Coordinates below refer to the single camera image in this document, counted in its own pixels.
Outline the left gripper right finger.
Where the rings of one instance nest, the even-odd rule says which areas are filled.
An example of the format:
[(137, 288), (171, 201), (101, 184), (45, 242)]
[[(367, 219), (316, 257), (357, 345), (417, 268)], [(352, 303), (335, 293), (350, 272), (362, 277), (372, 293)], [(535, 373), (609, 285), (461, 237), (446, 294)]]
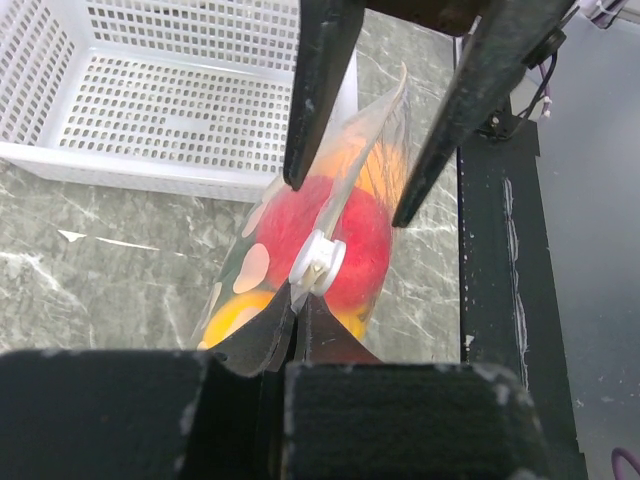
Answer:
[(366, 362), (311, 297), (285, 374), (285, 479), (546, 479), (546, 442), (518, 378), (494, 364)]

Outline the red fake apple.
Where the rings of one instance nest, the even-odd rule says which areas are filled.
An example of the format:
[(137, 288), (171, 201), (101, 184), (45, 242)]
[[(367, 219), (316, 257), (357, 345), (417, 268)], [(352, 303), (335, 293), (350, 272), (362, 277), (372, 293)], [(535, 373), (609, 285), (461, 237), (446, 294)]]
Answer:
[[(333, 179), (309, 176), (295, 192), (285, 187), (269, 202), (256, 230), (256, 240), (270, 257), (267, 282), (281, 286), (304, 241), (310, 235)], [(354, 188), (334, 230), (346, 243), (336, 279), (325, 294), (334, 315), (361, 313), (379, 294), (391, 256), (392, 228), (384, 206), (370, 193)]]

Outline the orange fake peach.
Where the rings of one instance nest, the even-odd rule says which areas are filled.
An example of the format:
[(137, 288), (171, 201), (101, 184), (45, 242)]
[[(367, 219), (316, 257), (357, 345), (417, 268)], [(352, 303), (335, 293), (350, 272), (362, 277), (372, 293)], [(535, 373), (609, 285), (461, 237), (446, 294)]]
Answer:
[[(313, 162), (310, 176), (336, 177), (344, 174), (358, 157), (365, 142), (356, 139), (344, 146), (334, 145), (320, 153)], [(361, 168), (355, 186), (383, 201), (389, 209), (396, 207), (402, 194), (407, 176), (406, 155), (390, 146), (377, 142), (369, 152)]]

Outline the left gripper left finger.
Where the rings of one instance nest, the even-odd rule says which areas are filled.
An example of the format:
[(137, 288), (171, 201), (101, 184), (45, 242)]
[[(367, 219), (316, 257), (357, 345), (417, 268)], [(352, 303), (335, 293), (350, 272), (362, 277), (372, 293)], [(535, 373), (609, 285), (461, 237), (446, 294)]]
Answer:
[(2, 477), (277, 478), (289, 294), (209, 350), (3, 354)]

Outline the green fake vegetable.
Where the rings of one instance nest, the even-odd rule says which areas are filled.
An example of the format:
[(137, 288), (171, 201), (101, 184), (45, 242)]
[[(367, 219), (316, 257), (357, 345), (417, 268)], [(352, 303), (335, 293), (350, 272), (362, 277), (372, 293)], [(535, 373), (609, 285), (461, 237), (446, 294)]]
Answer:
[(266, 247), (249, 237), (240, 237), (229, 250), (217, 282), (225, 295), (243, 294), (263, 282), (268, 268)]

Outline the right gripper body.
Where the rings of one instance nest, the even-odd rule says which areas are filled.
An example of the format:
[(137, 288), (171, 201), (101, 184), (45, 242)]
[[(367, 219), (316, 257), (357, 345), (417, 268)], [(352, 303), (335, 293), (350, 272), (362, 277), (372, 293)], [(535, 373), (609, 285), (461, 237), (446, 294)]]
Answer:
[(370, 10), (449, 35), (463, 36), (490, 0), (368, 0)]

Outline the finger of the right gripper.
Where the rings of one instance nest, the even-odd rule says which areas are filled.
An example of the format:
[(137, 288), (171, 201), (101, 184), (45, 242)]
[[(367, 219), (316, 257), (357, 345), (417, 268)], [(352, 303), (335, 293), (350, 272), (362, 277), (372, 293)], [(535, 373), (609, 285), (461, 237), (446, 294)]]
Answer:
[(571, 1), (492, 1), (455, 69), (393, 225), (407, 227), (457, 147), (522, 80), (529, 55), (573, 5)]
[(301, 188), (328, 125), (365, 13), (363, 1), (299, 3), (300, 32), (283, 179)]

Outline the polka dot zip bag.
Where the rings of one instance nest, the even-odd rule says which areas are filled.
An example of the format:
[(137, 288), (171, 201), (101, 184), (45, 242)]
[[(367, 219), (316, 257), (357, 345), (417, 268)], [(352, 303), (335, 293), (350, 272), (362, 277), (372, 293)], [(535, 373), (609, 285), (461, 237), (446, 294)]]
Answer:
[[(327, 201), (321, 207), (319, 214), (316, 217), (316, 221), (314, 223), (312, 231), (314, 229), (321, 230), (327, 238), (331, 240), (338, 240), (334, 237), (335, 227), (342, 212), (345, 209), (349, 197), (351, 196), (352, 190), (354, 188), (357, 188), (355, 186), (355, 183), (359, 172), (364, 166), (369, 152), (377, 142), (380, 142), (385, 146), (394, 147), (402, 151), (406, 155), (408, 161), (408, 176), (405, 182), (406, 185), (411, 168), (411, 162), (409, 160), (408, 153), (409, 132), (407, 123), (410, 117), (410, 104), (408, 99), (407, 79), (407, 74), (401, 74), (398, 83), (384, 95), (382, 95), (376, 101), (349, 118), (342, 126), (336, 127), (326, 133), (314, 161), (320, 158), (321, 152), (324, 152), (326, 149), (331, 148), (334, 145), (344, 146), (356, 139), (362, 139), (365, 142), (365, 145), (360, 150), (358, 157), (348, 171), (346, 171), (344, 174), (338, 174), (336, 177), (330, 177), (333, 179), (333, 186)], [(309, 176), (310, 175), (308, 173), (304, 180), (304, 183)], [(292, 191), (295, 191), (290, 186), (286, 185), (281, 178), (275, 178), (271, 182), (271, 184), (263, 193), (261, 199), (255, 203), (255, 205), (252, 207), (252, 209), (244, 219), (243, 224), (241, 225), (241, 228), (239, 229), (234, 239), (234, 242), (240, 237), (249, 237), (250, 239), (255, 240), (257, 243), (259, 243), (256, 240), (256, 230), (258, 223), (260, 222), (261, 217), (271, 199), (285, 187), (289, 188)], [(388, 206), (381, 200), (378, 200), (378, 202), (385, 207), (389, 215), (390, 225), (392, 228), (392, 253), (395, 237), (392, 220), (398, 202), (396, 207), (393, 209), (389, 209)], [(221, 285), (217, 282), (218, 277), (216, 279), (216, 282), (214, 283), (211, 296), (203, 311), (201, 319), (195, 327), (190, 340), (191, 345), (196, 348), (198, 343), (202, 339), (204, 330), (210, 318), (228, 300), (235, 296), (225, 295), (221, 291)], [(289, 283), (288, 277), (285, 279), (284, 283)], [(271, 286), (267, 282), (267, 279), (265, 277), (263, 282), (253, 290), (270, 291), (273, 292), (275, 296), (277, 290), (281, 286)], [(302, 297), (293, 299), (293, 304), (294, 306), (299, 307), (305, 300), (319, 299), (325, 301), (330, 314), (332, 314), (337, 319), (339, 324), (348, 331), (350, 337), (355, 341), (361, 341), (366, 333), (368, 323), (373, 313), (373, 308), (379, 298), (381, 290), (379, 291), (376, 299), (361, 313), (356, 312), (351, 314), (340, 314), (338, 316), (334, 315), (326, 303), (326, 293), (322, 296), (315, 296), (313, 294), (303, 295)]]

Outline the yellow fake banana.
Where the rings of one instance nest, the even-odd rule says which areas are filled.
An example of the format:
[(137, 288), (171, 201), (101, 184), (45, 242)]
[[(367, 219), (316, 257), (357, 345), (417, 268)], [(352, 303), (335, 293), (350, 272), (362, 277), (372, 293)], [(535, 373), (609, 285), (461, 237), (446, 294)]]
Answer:
[(260, 313), (273, 299), (270, 291), (252, 290), (235, 295), (208, 321), (198, 349), (216, 346)]

